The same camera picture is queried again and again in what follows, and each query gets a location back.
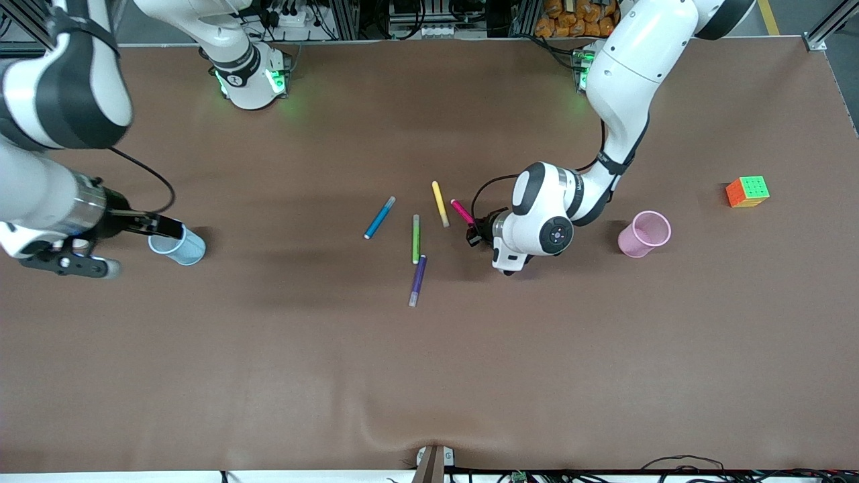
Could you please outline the purple marker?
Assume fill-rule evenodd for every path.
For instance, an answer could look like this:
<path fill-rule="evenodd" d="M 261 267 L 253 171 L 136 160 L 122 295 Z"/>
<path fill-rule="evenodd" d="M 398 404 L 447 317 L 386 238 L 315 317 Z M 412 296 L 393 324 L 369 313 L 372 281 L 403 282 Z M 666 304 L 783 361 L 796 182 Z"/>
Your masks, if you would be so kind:
<path fill-rule="evenodd" d="M 421 292 L 421 284 L 423 284 L 423 277 L 425 274 L 425 269 L 427 266 L 427 256 L 425 254 L 421 254 L 418 257 L 416 269 L 414 276 L 412 278 L 411 290 L 410 290 L 410 299 L 408 302 L 409 307 L 416 307 L 419 299 L 419 295 Z"/>

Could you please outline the blue marker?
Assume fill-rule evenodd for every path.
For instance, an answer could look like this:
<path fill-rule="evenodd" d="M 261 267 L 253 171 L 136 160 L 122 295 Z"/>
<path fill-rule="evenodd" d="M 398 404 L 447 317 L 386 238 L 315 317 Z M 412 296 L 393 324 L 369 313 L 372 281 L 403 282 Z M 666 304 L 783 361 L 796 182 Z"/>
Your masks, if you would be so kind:
<path fill-rule="evenodd" d="M 368 228 L 363 233 L 364 239 L 372 239 L 374 237 L 381 224 L 383 224 L 384 220 L 387 218 L 387 216 L 389 216 L 389 212 L 393 205 L 395 205 L 395 202 L 395 196 L 390 196 L 390 198 L 387 199 L 383 207 L 381 207 L 380 211 L 375 214 L 373 220 L 371 221 L 371 223 L 369 223 Z"/>

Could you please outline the aluminium frame post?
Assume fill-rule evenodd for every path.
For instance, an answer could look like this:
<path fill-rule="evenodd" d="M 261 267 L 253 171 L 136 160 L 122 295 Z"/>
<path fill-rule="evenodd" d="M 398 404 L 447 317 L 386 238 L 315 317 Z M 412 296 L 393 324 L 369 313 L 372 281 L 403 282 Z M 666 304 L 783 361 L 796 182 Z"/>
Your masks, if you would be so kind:
<path fill-rule="evenodd" d="M 859 0 L 838 0 L 809 32 L 803 33 L 803 42 L 807 51 L 825 51 L 826 39 L 846 25 L 857 8 L 859 8 Z"/>

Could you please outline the colourful puzzle cube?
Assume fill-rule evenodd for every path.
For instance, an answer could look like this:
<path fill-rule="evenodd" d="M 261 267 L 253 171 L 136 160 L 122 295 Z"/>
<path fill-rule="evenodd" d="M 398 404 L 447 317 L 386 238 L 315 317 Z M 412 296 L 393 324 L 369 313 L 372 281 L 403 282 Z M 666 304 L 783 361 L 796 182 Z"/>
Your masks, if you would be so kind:
<path fill-rule="evenodd" d="M 736 178 L 727 184 L 725 193 L 731 208 L 754 207 L 770 198 L 769 187 L 763 176 Z"/>

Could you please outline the pink mesh cup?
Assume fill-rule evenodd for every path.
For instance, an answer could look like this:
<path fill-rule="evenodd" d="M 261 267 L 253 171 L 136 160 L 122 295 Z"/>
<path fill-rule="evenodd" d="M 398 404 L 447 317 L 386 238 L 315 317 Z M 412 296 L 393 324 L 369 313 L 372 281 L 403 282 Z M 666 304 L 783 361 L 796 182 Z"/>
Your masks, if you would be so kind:
<path fill-rule="evenodd" d="M 669 241 L 672 227 L 660 212 L 642 211 L 623 229 L 617 244 L 626 256 L 640 259 Z"/>

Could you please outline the yellow marker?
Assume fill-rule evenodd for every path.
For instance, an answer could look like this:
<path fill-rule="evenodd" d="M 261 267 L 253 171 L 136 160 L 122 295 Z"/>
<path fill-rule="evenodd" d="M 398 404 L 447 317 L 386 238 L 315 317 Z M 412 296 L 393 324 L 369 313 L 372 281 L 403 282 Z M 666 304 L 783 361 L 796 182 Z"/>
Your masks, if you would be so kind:
<path fill-rule="evenodd" d="M 443 199 L 442 190 L 437 180 L 432 181 L 432 190 L 436 203 L 436 208 L 438 208 L 438 214 L 440 216 L 440 220 L 442 222 L 442 226 L 444 228 L 448 228 L 450 226 L 449 216 L 445 204 L 445 200 Z"/>

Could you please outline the blue mesh cup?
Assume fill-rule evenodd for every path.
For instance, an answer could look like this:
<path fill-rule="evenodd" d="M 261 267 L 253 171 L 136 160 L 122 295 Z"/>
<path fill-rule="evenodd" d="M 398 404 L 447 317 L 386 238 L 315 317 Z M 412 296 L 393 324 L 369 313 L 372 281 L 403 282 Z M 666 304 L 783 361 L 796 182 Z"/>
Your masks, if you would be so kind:
<path fill-rule="evenodd" d="M 151 235 L 148 247 L 159 256 L 166 256 L 181 266 L 191 266 L 202 260 L 207 248 L 205 241 L 185 224 L 181 224 L 178 238 Z"/>

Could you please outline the orange snack bags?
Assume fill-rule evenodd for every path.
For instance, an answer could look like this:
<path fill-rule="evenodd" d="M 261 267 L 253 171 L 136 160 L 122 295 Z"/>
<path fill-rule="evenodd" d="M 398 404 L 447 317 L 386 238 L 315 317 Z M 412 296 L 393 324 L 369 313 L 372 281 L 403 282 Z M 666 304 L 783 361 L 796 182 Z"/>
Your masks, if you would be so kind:
<path fill-rule="evenodd" d="M 607 38 L 621 19 L 619 0 L 543 0 L 534 36 Z"/>

